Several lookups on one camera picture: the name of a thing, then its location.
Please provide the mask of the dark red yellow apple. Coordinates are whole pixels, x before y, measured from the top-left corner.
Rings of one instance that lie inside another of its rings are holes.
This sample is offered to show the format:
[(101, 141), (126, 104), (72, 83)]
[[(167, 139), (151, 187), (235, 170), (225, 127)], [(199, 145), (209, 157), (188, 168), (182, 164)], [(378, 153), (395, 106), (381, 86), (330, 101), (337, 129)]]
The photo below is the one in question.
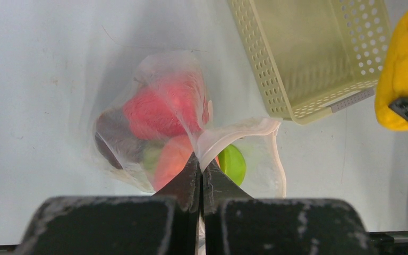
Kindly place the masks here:
[(146, 142), (129, 130), (129, 121), (121, 109), (102, 112), (95, 121), (94, 139), (98, 151), (115, 168), (140, 163)]

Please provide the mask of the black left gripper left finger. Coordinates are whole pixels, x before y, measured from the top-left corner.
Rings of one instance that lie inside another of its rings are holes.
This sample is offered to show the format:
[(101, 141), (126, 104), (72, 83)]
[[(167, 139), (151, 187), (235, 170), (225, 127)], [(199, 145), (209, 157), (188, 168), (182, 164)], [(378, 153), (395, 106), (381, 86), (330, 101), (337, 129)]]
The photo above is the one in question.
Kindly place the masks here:
[(201, 172), (191, 155), (151, 196), (63, 196), (34, 213), (15, 254), (197, 254)]

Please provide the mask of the yellow banana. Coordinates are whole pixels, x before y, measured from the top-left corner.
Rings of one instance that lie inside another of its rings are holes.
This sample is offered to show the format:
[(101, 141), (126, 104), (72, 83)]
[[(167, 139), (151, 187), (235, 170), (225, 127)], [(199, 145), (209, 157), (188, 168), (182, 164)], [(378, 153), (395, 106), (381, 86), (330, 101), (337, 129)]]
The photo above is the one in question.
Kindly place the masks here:
[(375, 97), (378, 123), (393, 131), (408, 131), (408, 121), (389, 108), (399, 97), (408, 97), (408, 11), (392, 34)]

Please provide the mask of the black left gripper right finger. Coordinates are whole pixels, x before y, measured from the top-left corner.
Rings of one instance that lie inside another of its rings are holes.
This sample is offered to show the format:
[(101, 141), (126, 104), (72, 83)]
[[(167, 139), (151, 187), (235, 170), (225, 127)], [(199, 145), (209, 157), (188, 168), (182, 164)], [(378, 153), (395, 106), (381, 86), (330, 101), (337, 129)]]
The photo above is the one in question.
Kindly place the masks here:
[(376, 254), (338, 199), (255, 199), (211, 163), (202, 174), (207, 254)]

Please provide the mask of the red bell pepper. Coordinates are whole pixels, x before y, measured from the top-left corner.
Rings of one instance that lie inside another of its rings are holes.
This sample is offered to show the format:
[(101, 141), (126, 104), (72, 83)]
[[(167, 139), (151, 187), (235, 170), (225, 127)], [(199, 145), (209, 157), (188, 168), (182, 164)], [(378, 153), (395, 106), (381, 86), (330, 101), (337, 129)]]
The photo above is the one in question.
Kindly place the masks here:
[(170, 75), (141, 88), (122, 107), (129, 129), (141, 140), (198, 132), (209, 121), (203, 80)]

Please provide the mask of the orange peach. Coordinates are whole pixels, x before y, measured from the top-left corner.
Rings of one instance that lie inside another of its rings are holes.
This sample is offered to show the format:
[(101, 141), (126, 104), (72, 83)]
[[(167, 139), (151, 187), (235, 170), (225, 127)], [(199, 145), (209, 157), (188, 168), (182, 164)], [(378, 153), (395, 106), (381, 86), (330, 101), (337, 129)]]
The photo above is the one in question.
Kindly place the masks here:
[(152, 183), (154, 190), (159, 191), (180, 173), (192, 153), (193, 146), (187, 135), (169, 139), (160, 152)]

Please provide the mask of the green leaf vegetable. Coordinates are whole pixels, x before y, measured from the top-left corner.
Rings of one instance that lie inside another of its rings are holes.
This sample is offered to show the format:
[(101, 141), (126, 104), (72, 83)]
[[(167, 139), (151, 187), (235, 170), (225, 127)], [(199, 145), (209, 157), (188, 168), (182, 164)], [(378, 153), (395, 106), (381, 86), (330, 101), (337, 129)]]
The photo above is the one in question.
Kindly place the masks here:
[(222, 172), (236, 185), (240, 186), (245, 178), (247, 165), (239, 149), (230, 144), (217, 156), (217, 164)]

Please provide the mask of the clear dotted zip bag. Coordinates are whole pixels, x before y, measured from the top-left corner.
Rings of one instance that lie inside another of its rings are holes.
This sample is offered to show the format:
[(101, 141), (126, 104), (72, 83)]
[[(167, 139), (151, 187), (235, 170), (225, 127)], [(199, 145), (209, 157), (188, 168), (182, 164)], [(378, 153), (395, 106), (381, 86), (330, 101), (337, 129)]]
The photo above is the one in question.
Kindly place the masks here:
[(213, 113), (190, 51), (150, 55), (137, 67), (130, 91), (96, 118), (93, 138), (110, 173), (146, 193), (162, 189), (195, 155), (201, 169), (216, 162), (252, 197), (285, 197), (280, 122), (251, 117), (215, 126)]

